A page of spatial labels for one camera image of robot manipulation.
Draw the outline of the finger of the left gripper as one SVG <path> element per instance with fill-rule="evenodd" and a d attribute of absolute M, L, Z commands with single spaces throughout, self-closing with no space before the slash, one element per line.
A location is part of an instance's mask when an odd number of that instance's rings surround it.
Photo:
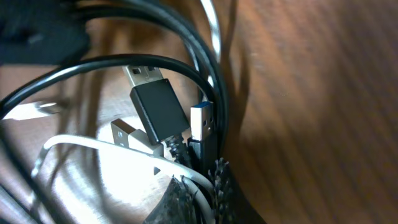
<path fill-rule="evenodd" d="M 61 65 L 90 48 L 76 1 L 1 0 L 1 64 Z"/>

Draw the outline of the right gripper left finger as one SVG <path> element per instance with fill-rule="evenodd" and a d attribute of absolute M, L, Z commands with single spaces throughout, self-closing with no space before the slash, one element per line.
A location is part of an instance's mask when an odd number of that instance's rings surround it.
<path fill-rule="evenodd" d="M 172 177 L 160 202 L 143 224 L 197 224 L 193 195 L 188 185 Z"/>

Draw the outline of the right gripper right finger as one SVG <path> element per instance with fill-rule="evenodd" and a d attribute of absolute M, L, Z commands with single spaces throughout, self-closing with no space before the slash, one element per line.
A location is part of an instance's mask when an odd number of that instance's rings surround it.
<path fill-rule="evenodd" d="M 213 212 L 218 224 L 266 224 L 244 196 L 235 179 L 229 162 L 220 158 L 208 171 L 215 196 L 212 199 Z"/>

